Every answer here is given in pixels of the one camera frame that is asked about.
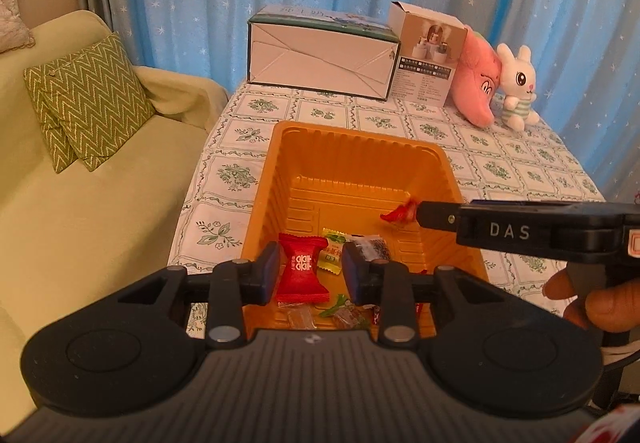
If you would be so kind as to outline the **person's right hand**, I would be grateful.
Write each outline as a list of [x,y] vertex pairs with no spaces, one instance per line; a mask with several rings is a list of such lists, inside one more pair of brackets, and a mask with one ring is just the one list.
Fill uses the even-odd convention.
[[[550,300],[577,297],[567,270],[553,275],[542,287],[542,294]],[[585,300],[576,299],[565,307],[564,319],[587,329],[590,325],[607,333],[622,333],[639,327],[639,279],[612,288],[593,290]]]

